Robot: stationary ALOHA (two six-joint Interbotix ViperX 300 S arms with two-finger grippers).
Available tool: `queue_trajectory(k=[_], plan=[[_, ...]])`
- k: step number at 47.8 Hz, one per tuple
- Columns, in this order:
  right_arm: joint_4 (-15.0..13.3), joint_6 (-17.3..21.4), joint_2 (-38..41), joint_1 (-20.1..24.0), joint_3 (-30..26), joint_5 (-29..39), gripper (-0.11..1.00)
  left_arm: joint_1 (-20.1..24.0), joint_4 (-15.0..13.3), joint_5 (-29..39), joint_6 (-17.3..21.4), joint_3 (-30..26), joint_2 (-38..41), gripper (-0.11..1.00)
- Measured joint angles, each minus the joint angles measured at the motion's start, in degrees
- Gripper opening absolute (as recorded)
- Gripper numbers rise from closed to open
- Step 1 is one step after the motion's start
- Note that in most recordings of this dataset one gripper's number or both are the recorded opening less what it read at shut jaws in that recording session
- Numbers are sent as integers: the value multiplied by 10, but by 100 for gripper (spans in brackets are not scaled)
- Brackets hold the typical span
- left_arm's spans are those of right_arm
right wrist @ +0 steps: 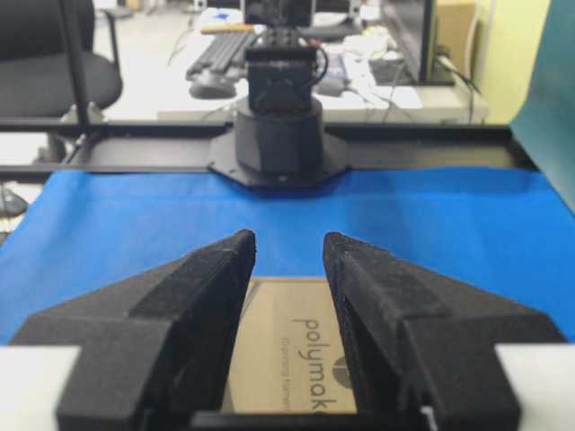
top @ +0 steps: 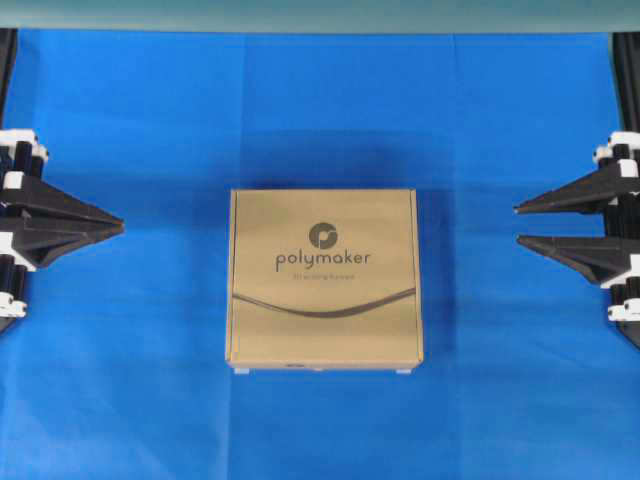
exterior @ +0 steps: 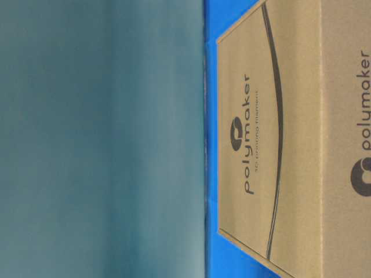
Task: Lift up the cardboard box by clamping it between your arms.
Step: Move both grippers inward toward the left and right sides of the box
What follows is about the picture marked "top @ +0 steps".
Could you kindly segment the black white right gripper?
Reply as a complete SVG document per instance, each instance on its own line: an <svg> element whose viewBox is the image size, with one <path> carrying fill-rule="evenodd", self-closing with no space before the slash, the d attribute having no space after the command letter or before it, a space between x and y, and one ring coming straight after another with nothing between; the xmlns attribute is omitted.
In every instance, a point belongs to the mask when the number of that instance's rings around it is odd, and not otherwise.
<svg viewBox="0 0 640 480"><path fill-rule="evenodd" d="M613 237L520 235L517 243L611 293L610 321L639 320L639 134L614 132L594 153L600 169L514 207L516 214L603 213Z"/></svg>

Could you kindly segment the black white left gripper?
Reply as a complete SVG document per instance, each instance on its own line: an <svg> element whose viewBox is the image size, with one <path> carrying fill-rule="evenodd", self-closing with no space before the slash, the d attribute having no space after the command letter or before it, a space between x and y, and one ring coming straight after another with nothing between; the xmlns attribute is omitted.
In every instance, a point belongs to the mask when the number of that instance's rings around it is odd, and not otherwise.
<svg viewBox="0 0 640 480"><path fill-rule="evenodd" d="M41 180L49 159L31 129L1 131L1 316L24 317L28 272L124 232L124 221ZM29 214L79 222L23 222Z"/></svg>

